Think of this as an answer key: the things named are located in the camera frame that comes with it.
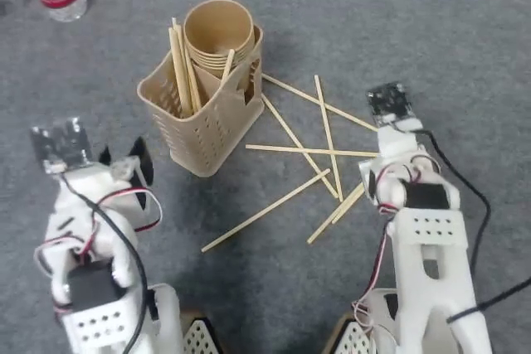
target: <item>black wire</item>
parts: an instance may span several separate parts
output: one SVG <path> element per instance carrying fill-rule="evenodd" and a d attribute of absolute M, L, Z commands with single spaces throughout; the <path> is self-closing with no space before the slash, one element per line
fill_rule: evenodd
<path fill-rule="evenodd" d="M 146 277 L 146 271 L 144 268 L 144 264 L 142 263 L 142 260 L 140 259 L 139 252 L 137 252 L 133 244 L 131 244 L 131 242 L 127 239 L 127 237 L 124 235 L 121 229 L 112 221 L 112 219 L 109 216 L 107 216 L 107 214 L 96 203 L 91 201 L 89 198 L 87 198 L 83 194 L 74 190 L 74 188 L 72 188 L 70 183 L 66 180 L 66 177 L 64 174 L 61 174 L 61 178 L 63 182 L 65 182 L 66 187 L 70 190 L 70 192 L 72 192 L 74 195 L 79 197 L 95 214 L 99 215 L 109 225 L 112 231 L 114 231 L 116 235 L 124 242 L 125 246 L 127 247 L 128 251 L 133 257 L 133 260 L 136 263 L 136 266 L 139 270 L 140 283 L 142 284 L 142 299 L 140 303 L 139 320 L 136 324 L 136 328 L 134 329 L 133 336 L 131 336 L 131 338 L 129 339 L 129 342 L 127 343 L 124 349 L 124 354 L 129 354 L 134 344 L 138 340 L 140 333 L 142 332 L 142 326 L 144 325 L 144 319 L 145 319 L 146 312 L 148 309 L 148 278 Z"/>
<path fill-rule="evenodd" d="M 452 323 L 472 313 L 476 313 L 478 311 L 485 311 L 487 308 L 492 307 L 495 304 L 504 301 L 506 298 L 526 289 L 528 286 L 531 286 L 531 277 L 521 282 L 520 284 L 513 286 L 513 288 L 507 289 L 504 292 L 500 293 L 499 295 L 494 296 L 493 298 L 490 298 L 489 300 L 485 300 L 484 302 L 478 303 L 473 308 L 468 308 L 465 311 L 461 311 L 460 313 L 457 313 L 455 315 L 452 315 L 451 317 L 448 317 L 446 319 L 446 322 Z"/>
<path fill-rule="evenodd" d="M 487 199 L 487 197 L 474 185 L 469 182 L 466 177 L 464 177 L 455 167 L 452 165 L 450 160 L 446 157 L 446 155 L 442 152 L 441 148 L 439 147 L 439 144 L 437 143 L 437 140 L 435 140 L 435 136 L 430 130 L 426 129 L 419 129 L 419 130 L 412 130 L 412 133 L 422 134 L 424 136 L 427 136 L 430 141 L 431 145 L 437 152 L 437 155 L 442 159 L 442 161 L 445 163 L 445 165 L 450 169 L 450 171 L 461 180 L 463 184 L 465 184 L 485 205 L 485 216 L 483 217 L 483 221 L 481 222 L 480 228 L 478 229 L 478 233 L 475 236 L 474 240 L 474 247 L 472 249 L 472 256 L 470 257 L 470 274 L 472 275 L 472 279 L 475 277 L 475 269 L 477 267 L 478 263 L 478 255 L 480 253 L 480 246 L 481 242 L 483 240 L 483 234 L 485 233 L 485 229 L 487 228 L 487 225 L 490 221 L 490 214 L 491 214 L 491 208 L 490 208 L 490 202 Z"/>
<path fill-rule="evenodd" d="M 459 178 L 461 180 L 461 182 L 463 182 L 463 184 L 465 184 L 474 194 L 476 194 L 476 196 L 479 197 L 479 199 L 481 199 L 481 201 L 485 205 L 485 216 L 484 216 L 483 221 L 482 221 L 482 223 L 480 225 L 480 228 L 478 230 L 478 234 L 475 237 L 474 249 L 472 250 L 472 256 L 471 256 L 471 259 L 470 259 L 470 274 L 472 275 L 472 278 L 474 278 L 474 276 L 475 276 L 475 268 L 476 268 L 477 261 L 478 261 L 478 254 L 480 252 L 481 241 L 483 240 L 483 234 L 485 233 L 485 229 L 486 229 L 486 227 L 487 227 L 487 225 L 489 224 L 489 221 L 490 221 L 491 208 L 490 208 L 489 200 L 487 199 L 487 197 L 485 195 L 483 195 L 483 193 L 480 192 L 480 190 L 478 190 L 476 187 L 474 187 L 471 182 L 469 182 L 461 173 L 459 173 L 459 171 L 457 169 L 455 169 L 454 165 L 451 164 L 450 160 L 442 152 L 441 148 L 439 147 L 439 144 L 437 143 L 437 141 L 435 139 L 435 136 L 433 135 L 433 133 L 430 130 L 418 129 L 418 130 L 412 130 L 411 132 L 404 132 L 403 130 L 400 130 L 399 128 L 397 128 L 397 126 L 395 124 L 392 124 L 392 126 L 396 130 L 398 130 L 398 131 L 400 131 L 402 133 L 417 133 L 417 134 L 422 134 L 422 135 L 427 136 L 430 139 L 430 141 L 431 141 L 431 145 L 436 150 L 436 152 L 439 155 L 439 157 L 441 157 L 441 159 L 445 163 L 445 165 L 450 169 L 450 171 L 452 173 L 454 173 L 454 175 L 457 178 Z M 526 279 L 522 283 L 513 286 L 513 288 L 505 290 L 504 292 L 500 293 L 497 296 L 494 296 L 493 298 L 491 298 L 489 300 L 486 300 L 484 302 L 478 303 L 473 308 L 468 308 L 465 311 L 462 311 L 460 313 L 457 313 L 457 314 L 454 314 L 454 315 L 448 317 L 446 319 L 446 322 L 447 323 L 452 323 L 452 322 L 455 322 L 458 319 L 466 317 L 467 315 L 470 315 L 472 313 L 476 313 L 478 311 L 481 311 L 481 312 L 485 311 L 487 308 L 489 308 L 491 306 L 494 306 L 495 304 L 497 304 L 499 302 L 502 302 L 503 300 L 509 298 L 510 296 L 512 296 L 512 295 L 514 295 L 514 294 L 526 289 L 528 286 L 531 286 L 531 278 Z"/>

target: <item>perforated basket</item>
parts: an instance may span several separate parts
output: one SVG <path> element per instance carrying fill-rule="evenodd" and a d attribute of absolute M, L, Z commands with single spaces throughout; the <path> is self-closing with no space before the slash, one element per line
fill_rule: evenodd
<path fill-rule="evenodd" d="M 181 102 L 169 52 L 157 69 L 138 85 L 137 94 L 148 106 L 174 162 L 199 177 L 209 177 L 223 164 L 264 109 L 261 100 L 261 47 L 258 33 L 251 54 L 220 87 L 221 81 L 194 66 L 202 102 L 190 118 L 180 119 Z M 249 80 L 242 87 L 241 82 Z"/>

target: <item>hole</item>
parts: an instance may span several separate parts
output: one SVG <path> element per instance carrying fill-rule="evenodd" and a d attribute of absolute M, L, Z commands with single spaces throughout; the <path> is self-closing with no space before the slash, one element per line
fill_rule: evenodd
<path fill-rule="evenodd" d="M 431 279 L 439 279 L 441 276 L 439 274 L 439 263 L 434 259 L 424 259 L 422 261 L 424 265 L 424 272 Z"/>

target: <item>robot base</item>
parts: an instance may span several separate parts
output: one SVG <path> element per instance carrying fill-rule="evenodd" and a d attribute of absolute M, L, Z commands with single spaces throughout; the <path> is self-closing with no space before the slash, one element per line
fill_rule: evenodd
<path fill-rule="evenodd" d="M 371 340 L 379 354 L 400 354 L 400 347 L 393 336 L 398 336 L 395 317 L 397 314 L 397 290 L 374 289 L 367 297 L 371 317 L 375 325 Z M 443 313 L 434 311 L 426 326 L 422 340 L 422 351 L 429 354 L 459 354 L 460 348 Z"/>

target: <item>robotic arm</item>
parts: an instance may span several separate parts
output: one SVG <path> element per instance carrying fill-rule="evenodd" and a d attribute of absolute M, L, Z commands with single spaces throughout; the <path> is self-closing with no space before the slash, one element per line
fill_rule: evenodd
<path fill-rule="evenodd" d="M 60 183 L 35 260 L 51 278 L 54 308 L 72 352 L 121 353 L 130 346 L 135 354 L 183 354 L 175 291 L 166 284 L 144 285 L 144 267 L 133 255 L 135 232 L 162 218 L 147 188 L 153 167 L 144 142 L 140 139 L 128 157 L 110 163 L 110 157 L 91 160 L 77 119 L 53 129 L 34 128 L 32 139 L 45 172 Z M 154 203 L 160 216 L 151 221 Z"/>
<path fill-rule="evenodd" d="M 378 125 L 379 157 L 360 163 L 365 192 L 391 213 L 387 234 L 396 289 L 364 295 L 373 340 L 381 354 L 490 354 L 483 314 L 449 326 L 446 319 L 476 305 L 459 190 L 417 142 L 422 129 L 400 84 L 368 93 Z"/>

